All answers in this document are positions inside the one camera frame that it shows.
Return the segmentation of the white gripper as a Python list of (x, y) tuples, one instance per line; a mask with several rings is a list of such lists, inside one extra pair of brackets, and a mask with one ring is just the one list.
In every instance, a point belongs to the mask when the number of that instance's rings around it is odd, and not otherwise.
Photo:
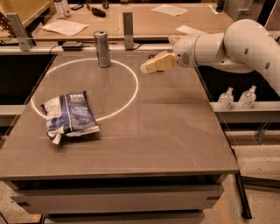
[(154, 58), (148, 59), (140, 66), (144, 74), (151, 74), (157, 71), (170, 70), (178, 64), (181, 67), (196, 67), (195, 44), (198, 36), (187, 35), (182, 38), (180, 35), (170, 35), (168, 41), (173, 46), (173, 53), (163, 51)]

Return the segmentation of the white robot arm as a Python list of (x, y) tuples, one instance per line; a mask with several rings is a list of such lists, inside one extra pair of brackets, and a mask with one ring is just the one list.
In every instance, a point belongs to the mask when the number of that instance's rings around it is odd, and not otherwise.
[(280, 45), (259, 23), (238, 20), (223, 33), (169, 37), (172, 51), (163, 51), (141, 65), (145, 74), (181, 67), (210, 66), (245, 74), (257, 71), (280, 95)]

